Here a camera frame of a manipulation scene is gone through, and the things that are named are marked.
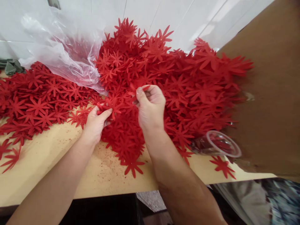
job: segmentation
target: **green cloth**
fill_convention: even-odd
[[[15,73],[26,73],[25,68],[22,67],[16,59],[0,59],[0,69],[4,68],[8,76],[12,76]]]

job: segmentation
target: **table surface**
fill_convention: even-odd
[[[0,125],[4,123],[5,119],[0,120]],[[75,124],[55,124],[50,130],[35,135],[32,141],[25,141],[16,165],[4,174],[1,173],[6,167],[0,167],[0,207],[20,204],[79,138],[81,132],[81,127],[75,127]],[[0,136],[0,143],[9,136]],[[157,190],[152,163],[146,149],[139,158],[139,161],[145,162],[141,166],[144,174],[137,172],[134,179],[131,172],[124,175],[126,166],[121,166],[118,158],[114,157],[116,153],[105,146],[106,143],[103,142],[96,146],[74,198]],[[189,158],[192,170],[205,184],[275,177],[270,173],[246,173],[236,164],[231,164],[230,167],[236,171],[236,180],[231,177],[226,179],[223,172],[214,170],[216,165],[209,161],[211,159],[210,156],[201,155],[192,155]]]

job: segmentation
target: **clear plastic bag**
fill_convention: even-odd
[[[54,74],[105,94],[93,63],[105,35],[92,18],[50,7],[49,13],[25,14],[21,23],[35,40],[28,47],[32,56],[19,60],[22,66],[28,69],[39,61]]]

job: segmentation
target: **plastic cup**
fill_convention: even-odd
[[[192,151],[200,155],[225,155],[233,158],[242,155],[239,146],[230,137],[219,131],[208,131],[206,135],[196,139]]]

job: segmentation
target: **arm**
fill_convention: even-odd
[[[11,216],[10,224],[59,224],[73,200],[77,185],[108,124],[112,109],[97,116],[95,107],[87,118],[80,138],[61,160],[40,180]]]
[[[158,86],[137,90],[139,124],[143,130],[159,192],[175,224],[226,224],[217,202],[184,162],[164,131],[166,100]]]

